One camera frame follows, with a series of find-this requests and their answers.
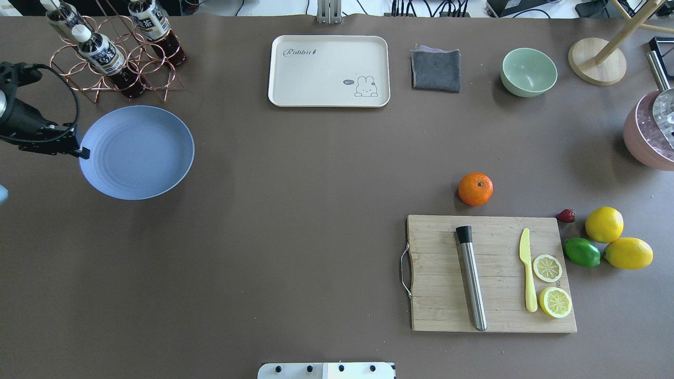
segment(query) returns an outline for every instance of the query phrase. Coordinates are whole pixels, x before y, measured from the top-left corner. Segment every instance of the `orange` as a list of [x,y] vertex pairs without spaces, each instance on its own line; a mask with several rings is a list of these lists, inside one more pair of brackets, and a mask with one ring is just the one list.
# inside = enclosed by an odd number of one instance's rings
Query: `orange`
[[468,205],[482,205],[493,193],[491,179],[483,173],[470,173],[459,182],[459,198]]

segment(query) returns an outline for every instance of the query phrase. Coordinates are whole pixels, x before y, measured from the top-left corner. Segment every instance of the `strawberry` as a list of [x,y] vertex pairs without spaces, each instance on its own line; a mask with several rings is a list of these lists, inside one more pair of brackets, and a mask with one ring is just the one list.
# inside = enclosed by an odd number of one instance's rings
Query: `strawberry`
[[555,218],[563,223],[570,224],[576,220],[576,213],[572,209],[562,210]]

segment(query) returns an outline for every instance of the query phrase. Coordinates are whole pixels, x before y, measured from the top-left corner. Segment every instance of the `pink bowl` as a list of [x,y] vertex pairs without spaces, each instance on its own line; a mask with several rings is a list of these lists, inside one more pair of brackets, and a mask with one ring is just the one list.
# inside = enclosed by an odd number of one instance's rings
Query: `pink bowl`
[[660,132],[652,109],[660,91],[642,97],[625,120],[623,139],[630,153],[654,169],[674,171],[674,149]]

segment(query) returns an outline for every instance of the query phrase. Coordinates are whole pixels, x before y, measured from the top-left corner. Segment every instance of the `gray cloth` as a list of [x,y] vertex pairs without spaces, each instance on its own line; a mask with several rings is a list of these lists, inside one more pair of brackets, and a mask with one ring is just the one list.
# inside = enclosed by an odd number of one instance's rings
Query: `gray cloth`
[[421,46],[411,50],[412,87],[458,93],[461,89],[461,52]]

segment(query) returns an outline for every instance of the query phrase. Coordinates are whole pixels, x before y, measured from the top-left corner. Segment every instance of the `cutting board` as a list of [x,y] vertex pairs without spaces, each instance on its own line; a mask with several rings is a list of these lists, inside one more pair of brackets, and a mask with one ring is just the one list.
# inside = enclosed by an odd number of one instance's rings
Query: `cutting board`
[[518,253],[524,228],[531,230],[532,260],[549,254],[562,265],[562,276],[556,283],[534,276],[537,297],[551,286],[571,295],[556,218],[421,215],[407,218],[413,330],[477,332],[470,323],[459,264],[455,229],[464,225],[472,227],[489,325],[486,332],[577,331],[573,310],[565,318],[552,318],[540,306],[536,312],[529,312],[524,306],[524,265]]

